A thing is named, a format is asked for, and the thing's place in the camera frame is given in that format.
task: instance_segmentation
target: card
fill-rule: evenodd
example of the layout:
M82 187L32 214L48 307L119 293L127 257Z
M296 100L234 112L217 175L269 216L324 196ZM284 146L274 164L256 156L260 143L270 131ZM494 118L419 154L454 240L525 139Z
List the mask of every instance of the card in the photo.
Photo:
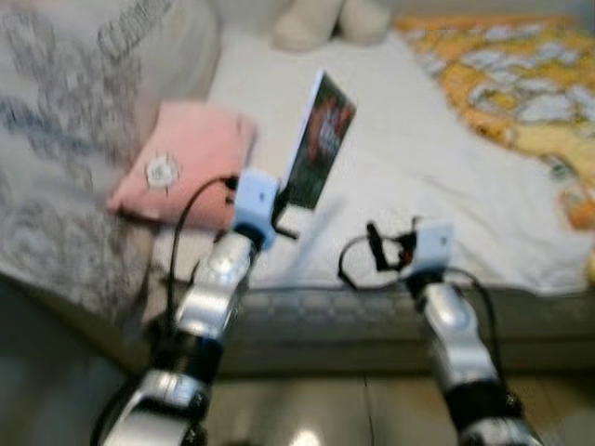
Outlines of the card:
M319 72L286 181L290 204L316 207L355 111L328 74Z

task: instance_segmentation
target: white bed sheet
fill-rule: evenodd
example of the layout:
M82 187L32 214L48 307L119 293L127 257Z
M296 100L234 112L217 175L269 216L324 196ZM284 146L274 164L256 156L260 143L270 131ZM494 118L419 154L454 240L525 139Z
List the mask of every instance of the white bed sheet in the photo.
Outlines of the white bed sheet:
M395 234L409 229L413 216L451 219L452 265L486 283L540 295L588 286L592 236L567 227L548 169L473 135L397 35L370 48L336 40L292 55L271 49L262 36L226 31L210 100L258 123L251 165L284 175L321 68L356 100L358 113L315 214L288 218L301 238L278 239L260 258L252 286L337 283L341 248L364 233L368 220ZM210 240L211 234L186 231L178 277L190 276ZM155 245L153 262L164 270L171 241L165 228ZM360 282L386 280L364 247L347 263Z

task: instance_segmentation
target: stuffed toy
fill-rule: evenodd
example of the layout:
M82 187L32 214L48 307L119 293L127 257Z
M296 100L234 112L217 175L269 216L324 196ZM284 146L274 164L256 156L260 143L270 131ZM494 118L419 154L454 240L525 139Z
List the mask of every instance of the stuffed toy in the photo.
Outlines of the stuffed toy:
M384 39L391 11L378 0L295 0L272 30L273 46L286 51L309 51L327 42L338 26L357 45Z

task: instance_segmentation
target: floor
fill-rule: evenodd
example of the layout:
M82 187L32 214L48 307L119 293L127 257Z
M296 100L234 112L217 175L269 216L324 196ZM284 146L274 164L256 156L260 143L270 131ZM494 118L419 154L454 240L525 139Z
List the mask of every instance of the floor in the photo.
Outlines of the floor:
M1 294L0 445L88 444L124 378L38 308ZM510 383L547 445L595 444L595 376ZM206 427L210 446L456 444L426 376L222 381Z

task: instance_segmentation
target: pink pillow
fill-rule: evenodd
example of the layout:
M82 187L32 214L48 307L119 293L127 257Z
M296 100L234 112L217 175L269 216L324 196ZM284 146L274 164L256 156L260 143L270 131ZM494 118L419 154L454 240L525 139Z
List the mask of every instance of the pink pillow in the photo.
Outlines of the pink pillow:
M256 135L241 114L197 102L164 102L157 125L108 209L175 223L201 185L239 174ZM225 229L232 207L223 185L206 190L188 214L189 226Z

